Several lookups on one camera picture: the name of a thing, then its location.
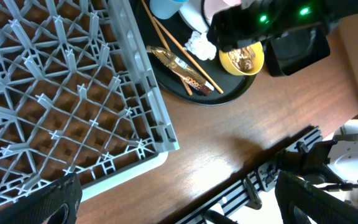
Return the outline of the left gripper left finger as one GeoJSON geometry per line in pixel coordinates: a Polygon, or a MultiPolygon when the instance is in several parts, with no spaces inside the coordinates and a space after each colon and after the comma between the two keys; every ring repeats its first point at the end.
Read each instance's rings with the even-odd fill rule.
{"type": "Polygon", "coordinates": [[[75,223],[82,198],[76,173],[70,173],[0,212],[0,223],[75,223]]]}

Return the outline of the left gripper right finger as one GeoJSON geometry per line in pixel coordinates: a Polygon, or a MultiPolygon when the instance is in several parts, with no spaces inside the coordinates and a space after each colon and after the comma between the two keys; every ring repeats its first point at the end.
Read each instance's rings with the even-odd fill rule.
{"type": "Polygon", "coordinates": [[[282,171],[275,196],[284,224],[345,223],[358,224],[358,208],[323,192],[297,176],[282,171]]]}

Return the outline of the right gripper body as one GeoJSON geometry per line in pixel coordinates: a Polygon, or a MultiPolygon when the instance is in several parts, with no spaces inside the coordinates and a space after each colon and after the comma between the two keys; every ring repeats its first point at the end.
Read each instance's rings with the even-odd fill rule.
{"type": "Polygon", "coordinates": [[[242,1],[213,16],[207,38],[229,52],[322,23],[323,5],[313,0],[242,1]]]}

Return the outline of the white tissue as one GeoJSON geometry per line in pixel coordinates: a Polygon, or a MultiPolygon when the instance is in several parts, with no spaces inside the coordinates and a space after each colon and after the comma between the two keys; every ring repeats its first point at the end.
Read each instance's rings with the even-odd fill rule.
{"type": "Polygon", "coordinates": [[[213,60],[217,52],[216,46],[207,39],[206,33],[199,33],[198,31],[192,32],[184,49],[202,61],[213,60]]]}

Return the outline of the gold coffee sachet wrapper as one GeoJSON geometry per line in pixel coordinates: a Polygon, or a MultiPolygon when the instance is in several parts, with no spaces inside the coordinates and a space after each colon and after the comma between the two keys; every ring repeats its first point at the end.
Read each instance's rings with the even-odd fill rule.
{"type": "Polygon", "coordinates": [[[185,61],[176,56],[173,52],[155,46],[146,46],[148,53],[154,54],[167,68],[178,75],[189,86],[202,92],[204,95],[211,94],[215,88],[203,78],[198,72],[191,68],[185,61]]]}

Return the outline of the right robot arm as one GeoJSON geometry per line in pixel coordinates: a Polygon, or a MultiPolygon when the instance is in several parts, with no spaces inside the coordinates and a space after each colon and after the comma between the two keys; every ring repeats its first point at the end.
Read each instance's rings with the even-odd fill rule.
{"type": "Polygon", "coordinates": [[[208,40],[230,52],[286,32],[322,26],[330,30],[338,20],[358,14],[358,0],[261,0],[213,16],[208,40]]]}

